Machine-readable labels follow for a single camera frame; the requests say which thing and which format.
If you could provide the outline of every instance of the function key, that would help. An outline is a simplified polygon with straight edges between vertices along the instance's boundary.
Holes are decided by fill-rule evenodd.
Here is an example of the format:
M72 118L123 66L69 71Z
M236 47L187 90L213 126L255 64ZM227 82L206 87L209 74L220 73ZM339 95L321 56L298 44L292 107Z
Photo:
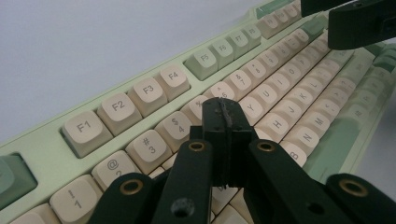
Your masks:
M144 118L168 102L163 88L153 77L133 85L128 91L128 96Z
M248 53L249 43L248 38L242 31L235 31L228 35L227 40L233 46L233 58L236 60L242 55Z
M200 49L184 63L199 80L205 80L218 71L219 64L209 49Z
M164 68L155 79L163 87L168 101L172 101L190 88L186 74L176 65Z
M119 135L142 119L142 115L125 93L118 93L104 100L97 110L107 128Z
M233 47L225 39L215 41L209 47L210 51L216 56L219 70L233 61Z
M113 138L107 127L92 111L74 116L64 124L62 131L79 158L85 157Z

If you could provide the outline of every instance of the screw hole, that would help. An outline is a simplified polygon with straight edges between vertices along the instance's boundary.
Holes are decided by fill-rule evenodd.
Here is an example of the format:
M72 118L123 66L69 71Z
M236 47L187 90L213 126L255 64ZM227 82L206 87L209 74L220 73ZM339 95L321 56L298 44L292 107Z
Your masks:
M123 182L120 186L120 191L124 195L136 194L143 188L143 182L139 179L132 179Z
M340 180L339 186L345 192L357 197L365 197L369 193L367 188L364 187L362 184L350 179Z
M188 198L177 199L171 205L171 212L175 217L189 217L194 210L194 201Z
M309 211L311 211L311 212L313 212L313 213L315 213L317 215L324 214L323 207L320 204L318 204L318 203L308 203L306 205L306 207L308 208Z
M205 149L205 145L201 142L193 142L189 144L189 149L192 151L202 151Z
M275 147L272 144L269 143L259 143L257 145L257 148L261 151L266 151L266 152L270 152L270 151L274 151Z

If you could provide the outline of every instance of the white background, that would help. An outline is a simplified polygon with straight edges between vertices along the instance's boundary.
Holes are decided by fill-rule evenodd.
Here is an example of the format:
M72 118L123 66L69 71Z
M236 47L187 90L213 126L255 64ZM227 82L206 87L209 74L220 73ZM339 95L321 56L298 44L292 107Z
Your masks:
M0 142L236 24L260 0L0 2ZM396 200L396 96L358 175Z

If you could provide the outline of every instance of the keyboard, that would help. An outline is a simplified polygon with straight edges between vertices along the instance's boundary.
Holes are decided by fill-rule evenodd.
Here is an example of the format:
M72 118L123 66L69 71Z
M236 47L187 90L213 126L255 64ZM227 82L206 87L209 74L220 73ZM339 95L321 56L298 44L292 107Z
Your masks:
M202 102L233 99L314 179L354 173L394 89L396 46L327 48L328 13L252 8L232 29L0 146L0 223L85 223L118 176L172 167ZM252 223L213 188L213 223Z

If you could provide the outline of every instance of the number key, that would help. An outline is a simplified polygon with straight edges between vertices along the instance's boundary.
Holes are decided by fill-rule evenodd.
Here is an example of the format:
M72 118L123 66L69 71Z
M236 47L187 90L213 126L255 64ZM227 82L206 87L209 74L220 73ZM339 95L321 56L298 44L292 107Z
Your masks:
M86 223L101 196L92 177L83 175L54 193L49 203L62 223Z
M172 156L169 146L154 130L140 134L125 150L145 175Z
M92 170L92 175L99 183L102 190L106 190L110 184L121 175L140 173L134 163L125 153L117 151L101 161Z

